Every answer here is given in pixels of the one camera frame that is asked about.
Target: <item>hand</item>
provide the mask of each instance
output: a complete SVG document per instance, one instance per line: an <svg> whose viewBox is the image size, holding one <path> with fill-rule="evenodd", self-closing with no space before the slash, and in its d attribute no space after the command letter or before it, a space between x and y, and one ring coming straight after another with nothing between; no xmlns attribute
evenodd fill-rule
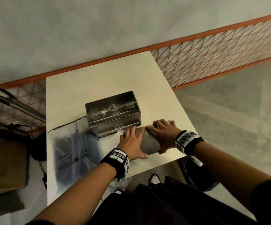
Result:
<svg viewBox="0 0 271 225"><path fill-rule="evenodd" d="M171 125L169 125L164 119L161 119L154 121L153 125L155 127L146 126L146 130L152 133L160 143L161 148L158 153L163 154L169 148L174 148L176 137L182 131L176 127L175 121L171 121Z"/></svg>
<svg viewBox="0 0 271 225"><path fill-rule="evenodd" d="M120 143L117 148L123 150L128 155L130 161L138 158L148 159L149 155L143 153L140 148L145 127L141 129L137 137L135 136L135 129L135 126L128 128L125 138L123 135L120 136Z"/></svg>

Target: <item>sneaker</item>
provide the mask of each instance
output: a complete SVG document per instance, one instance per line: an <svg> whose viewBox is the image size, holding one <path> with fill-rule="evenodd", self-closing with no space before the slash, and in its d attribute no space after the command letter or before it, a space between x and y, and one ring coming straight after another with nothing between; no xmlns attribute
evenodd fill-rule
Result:
<svg viewBox="0 0 271 225"><path fill-rule="evenodd" d="M157 174L152 174L149 178L149 187L159 183L161 183L159 176Z"/></svg>
<svg viewBox="0 0 271 225"><path fill-rule="evenodd" d="M121 188L115 189L114 193L116 194L122 194L124 191Z"/></svg>

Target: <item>open metal box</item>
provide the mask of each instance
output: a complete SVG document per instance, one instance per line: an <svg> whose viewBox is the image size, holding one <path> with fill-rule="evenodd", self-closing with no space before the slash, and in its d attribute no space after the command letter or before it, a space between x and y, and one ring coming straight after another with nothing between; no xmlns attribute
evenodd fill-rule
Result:
<svg viewBox="0 0 271 225"><path fill-rule="evenodd" d="M89 128L99 138L141 125L141 110L133 91L85 104Z"/></svg>

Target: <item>black wristband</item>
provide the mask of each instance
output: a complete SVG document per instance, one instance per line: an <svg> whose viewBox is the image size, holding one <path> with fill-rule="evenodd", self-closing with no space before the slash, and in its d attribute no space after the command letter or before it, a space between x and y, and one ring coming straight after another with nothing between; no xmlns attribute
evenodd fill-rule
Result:
<svg viewBox="0 0 271 225"><path fill-rule="evenodd" d="M175 146L183 154L192 155L195 145L200 141L204 141L201 136L192 131L183 130L176 137Z"/></svg>
<svg viewBox="0 0 271 225"><path fill-rule="evenodd" d="M129 170L128 155L123 150L118 148L111 150L100 163L108 163L109 165L113 166L117 171L115 178L118 178L118 181L126 177Z"/></svg>

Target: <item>black sleeve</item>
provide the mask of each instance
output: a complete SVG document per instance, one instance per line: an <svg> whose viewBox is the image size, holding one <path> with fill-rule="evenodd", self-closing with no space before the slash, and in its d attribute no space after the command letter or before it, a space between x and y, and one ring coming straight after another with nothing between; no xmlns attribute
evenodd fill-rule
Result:
<svg viewBox="0 0 271 225"><path fill-rule="evenodd" d="M47 220L35 220L27 223L26 225L54 225L54 223L51 223Z"/></svg>
<svg viewBox="0 0 271 225"><path fill-rule="evenodd" d="M260 224L271 224L271 180L255 188L251 195L251 206Z"/></svg>

